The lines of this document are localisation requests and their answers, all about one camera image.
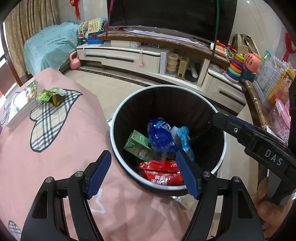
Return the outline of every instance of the pink bed sheet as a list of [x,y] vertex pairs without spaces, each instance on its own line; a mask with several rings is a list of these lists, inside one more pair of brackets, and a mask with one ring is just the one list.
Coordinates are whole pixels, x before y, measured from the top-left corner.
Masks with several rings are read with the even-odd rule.
[[[117,163],[110,128],[96,95],[48,68],[38,73],[38,91],[60,87],[81,92],[52,144],[38,153],[30,148],[34,122],[29,116],[13,131],[3,125],[0,135],[0,219],[21,230],[37,191],[48,176],[68,178],[96,161],[103,150],[112,154],[107,176],[89,205],[104,240],[181,240],[192,212],[168,196],[141,189]],[[69,204],[65,212],[71,237],[76,238]]]

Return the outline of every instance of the person's hand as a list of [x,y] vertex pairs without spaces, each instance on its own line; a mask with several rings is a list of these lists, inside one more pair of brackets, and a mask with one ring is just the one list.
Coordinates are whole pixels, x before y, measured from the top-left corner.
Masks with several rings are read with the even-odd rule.
[[265,239],[270,238],[275,233],[293,204],[292,198],[288,200],[284,207],[278,206],[269,201],[262,201],[262,199],[266,196],[267,188],[268,177],[261,181],[253,199],[259,217],[268,223],[267,225],[262,226]]

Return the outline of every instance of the green cable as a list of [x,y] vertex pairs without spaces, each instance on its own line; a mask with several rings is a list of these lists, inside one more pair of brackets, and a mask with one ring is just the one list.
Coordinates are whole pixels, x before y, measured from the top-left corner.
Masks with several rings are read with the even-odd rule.
[[215,51],[216,51],[216,43],[217,43],[217,37],[218,37],[218,27],[219,27],[219,14],[220,14],[220,2],[217,0],[217,16],[216,16],[216,32],[215,32],[215,41],[214,41],[214,48],[212,52],[211,60],[214,57]]

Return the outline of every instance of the white star pattern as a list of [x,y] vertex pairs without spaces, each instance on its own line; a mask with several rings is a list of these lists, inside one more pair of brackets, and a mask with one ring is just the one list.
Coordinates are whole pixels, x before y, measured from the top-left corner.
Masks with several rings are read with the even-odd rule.
[[99,207],[101,208],[101,210],[97,210],[97,209],[91,208],[91,212],[92,213],[105,213],[106,212],[105,208],[103,207],[103,204],[100,203],[100,196],[102,194],[102,191],[103,191],[103,189],[100,188],[99,191],[98,191],[98,194],[96,196],[96,203],[99,205]]

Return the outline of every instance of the tv stand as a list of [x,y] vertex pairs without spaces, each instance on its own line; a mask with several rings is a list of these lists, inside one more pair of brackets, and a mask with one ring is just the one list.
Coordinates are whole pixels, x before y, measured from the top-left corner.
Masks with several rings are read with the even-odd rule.
[[[106,33],[98,35],[98,40],[106,40]],[[168,39],[163,37],[156,37],[143,34],[135,34],[127,31],[109,31],[108,40],[119,40],[119,41],[133,41],[133,42],[144,42],[150,44],[158,44],[164,47],[179,49],[189,53],[193,53],[201,58],[208,59],[216,64],[224,67],[228,67],[230,62],[228,58],[223,58],[217,54],[212,58],[212,52],[208,47],[203,47],[194,43],[180,41],[176,39]]]
[[[133,39],[132,41],[146,42],[146,40],[143,39]],[[174,47],[178,50],[180,49],[180,45],[174,45]],[[225,78],[223,73],[215,71],[215,69],[210,66],[209,59],[199,58],[200,72],[198,73],[196,82],[192,83],[186,79],[178,79],[168,73],[160,74],[160,55],[162,50],[163,49],[150,46],[145,46],[144,48],[112,46],[108,42],[101,45],[83,44],[77,47],[80,60],[101,62],[102,66],[109,66],[119,70],[124,69],[126,71],[145,75],[148,79],[159,79],[162,80],[162,82],[191,89],[227,107],[233,111],[233,113],[239,113],[242,110],[246,104],[246,100],[242,92],[241,84],[235,84]],[[142,66],[138,65],[140,58],[144,64]],[[222,57],[215,55],[215,60],[222,59]]]

